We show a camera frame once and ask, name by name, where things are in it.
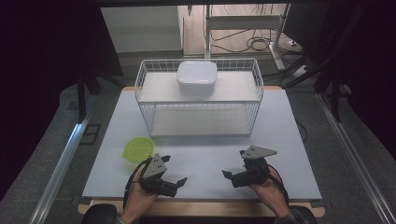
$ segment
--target floor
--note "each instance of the floor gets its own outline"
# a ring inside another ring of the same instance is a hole
[[[223,13],[227,13],[226,9],[228,13],[233,13],[232,8],[228,6],[216,7],[213,12],[223,11]],[[202,13],[202,8],[194,10],[196,11],[192,13]],[[238,44],[230,43],[224,46],[237,49],[245,45],[245,41],[236,42]],[[216,51],[217,49],[213,50],[214,57],[224,57],[226,53],[225,51]],[[202,57],[203,46],[194,49],[194,47],[185,45],[184,52],[186,56],[177,53],[175,55],[161,55],[160,52],[158,54],[121,54],[120,63],[124,77],[117,77],[117,79],[127,85],[134,85],[135,74],[142,58]],[[247,55],[227,54],[227,57],[246,56],[255,57],[258,60],[265,85],[276,85],[280,81],[288,82],[293,79],[292,74],[279,74],[277,72],[272,57],[268,53],[262,54],[252,51],[247,52]],[[288,55],[286,61],[290,63],[285,61],[285,65],[290,66],[298,57]],[[318,223],[386,223],[381,220],[375,211],[373,200],[368,196],[367,189],[361,183],[347,151],[343,148],[330,121],[327,119],[313,90],[315,81],[316,77],[311,77],[295,87],[287,89],[287,95],[295,118],[304,125],[304,128],[300,126],[302,138],[306,138],[304,145],[323,197],[322,205],[326,209],[325,216],[318,218]],[[120,95],[119,87],[101,78],[99,78],[99,82],[102,91],[96,96],[95,108],[88,124],[89,127],[100,127],[96,132],[97,137],[92,139],[89,134],[83,136],[81,142],[85,144],[78,146],[64,181],[56,193],[45,223],[80,223],[82,220],[82,215],[77,210],[78,204],[86,201],[81,199],[80,196]],[[76,125],[78,119],[77,87],[72,86],[64,90],[60,96],[60,103],[58,111],[35,153],[25,165],[5,199],[0,202],[1,223],[28,223],[35,211],[37,202],[40,200]],[[389,203],[390,209],[395,211],[396,177],[391,175],[396,173],[395,160],[349,107],[347,95],[340,100],[340,117],[341,123],[361,160]],[[203,222],[199,218],[172,219],[160,217],[145,218],[142,223],[164,223],[167,221],[173,223]],[[233,220],[210,218],[205,220],[206,223],[245,223],[247,221],[262,223],[259,218],[236,218]]]

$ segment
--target green lid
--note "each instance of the green lid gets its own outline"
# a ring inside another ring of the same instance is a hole
[[[133,163],[140,163],[151,156],[155,144],[148,137],[136,137],[129,141],[122,153],[122,157]]]

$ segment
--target table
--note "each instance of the table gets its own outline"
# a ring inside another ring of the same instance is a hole
[[[123,189],[134,169],[121,157],[121,153],[128,140],[141,135],[147,136],[149,133],[141,118],[133,88],[126,88],[120,95],[83,197],[93,198],[92,204],[116,199],[112,203],[117,204],[121,211]],[[250,137],[165,137],[154,138],[154,141],[157,145],[155,152],[171,156],[166,163],[168,171],[163,179],[171,182],[185,176],[189,179],[178,190],[175,199],[161,197],[149,210],[150,216],[271,216],[265,206],[257,203],[257,196],[251,189],[234,189],[221,173],[221,169],[233,173],[243,171],[243,161],[238,151],[247,149],[249,145],[277,150],[278,154],[267,160],[282,175],[290,201],[303,203],[319,217],[324,215],[324,208],[314,209],[309,204],[310,201],[320,200],[321,196],[283,90],[264,91]],[[81,213],[86,209],[84,205],[79,207]]]

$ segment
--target gray floor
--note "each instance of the gray floor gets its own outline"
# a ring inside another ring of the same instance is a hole
[[[257,56],[257,58],[264,75],[276,73],[275,65],[269,56]],[[136,74],[140,57],[123,55],[120,56],[120,61],[125,77],[120,77],[119,80],[128,85],[134,84],[134,74]],[[264,79],[274,77],[279,76],[264,76]],[[80,196],[120,95],[120,88],[101,78],[99,81],[103,89],[97,97],[89,122],[89,125],[100,125],[98,137],[91,145],[78,146],[46,223],[79,223],[82,219],[82,215],[77,210],[78,204],[84,203]],[[273,82],[276,83],[277,80],[270,80],[266,84],[274,84]],[[381,223],[371,199],[326,118],[318,97],[313,92],[314,82],[315,78],[312,77],[287,90],[287,94],[295,118],[307,130],[304,145],[326,209],[326,215],[319,218],[318,223]],[[78,119],[77,88],[72,86],[66,89],[60,99],[61,105],[53,122],[5,199],[0,203],[0,220],[3,224],[29,221],[70,133],[76,125]],[[396,176],[392,174],[396,173],[395,160],[354,114],[347,104],[347,98],[341,99],[340,116],[361,159],[394,211],[396,209]],[[89,135],[81,140],[84,143],[91,141],[92,137]]]

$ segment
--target wire grid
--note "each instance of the wire grid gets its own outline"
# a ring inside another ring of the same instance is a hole
[[[148,72],[177,72],[180,64],[185,61],[210,61],[217,65],[218,71],[251,71],[256,85],[259,102],[242,102],[239,104],[225,102],[215,104],[205,104],[202,102],[164,105],[158,103],[139,104],[141,91]],[[154,135],[202,135],[206,133],[217,135],[250,134],[253,130],[254,122],[259,111],[262,93],[262,75],[255,59],[145,60],[140,65],[138,77],[135,83],[135,97],[151,135],[153,135],[153,132],[155,132]],[[233,110],[237,108],[245,108],[245,113],[243,115],[239,113],[236,116],[233,114]],[[161,125],[161,122],[158,121],[158,117],[167,116],[163,113],[164,110],[167,110],[168,114],[173,114],[174,116],[161,119],[162,123],[164,120],[165,123],[167,123],[166,128],[161,131],[161,128],[156,129],[155,126]],[[213,129],[218,127],[222,127],[223,130],[213,133]],[[230,132],[232,128],[239,131]]]

